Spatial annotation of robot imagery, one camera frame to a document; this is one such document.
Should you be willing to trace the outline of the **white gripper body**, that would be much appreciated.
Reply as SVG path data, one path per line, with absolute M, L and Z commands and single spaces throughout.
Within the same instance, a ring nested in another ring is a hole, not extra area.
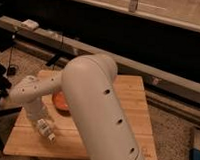
M 48 110 L 41 98 L 23 104 L 27 119 L 35 125 L 39 120 L 48 116 Z

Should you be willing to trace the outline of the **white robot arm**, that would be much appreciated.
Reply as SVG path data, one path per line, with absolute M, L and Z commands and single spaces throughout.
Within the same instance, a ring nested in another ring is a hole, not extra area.
M 37 118 L 40 98 L 61 91 L 91 160 L 145 160 L 113 87 L 117 72 L 108 55 L 79 56 L 46 79 L 25 77 L 10 98 Z

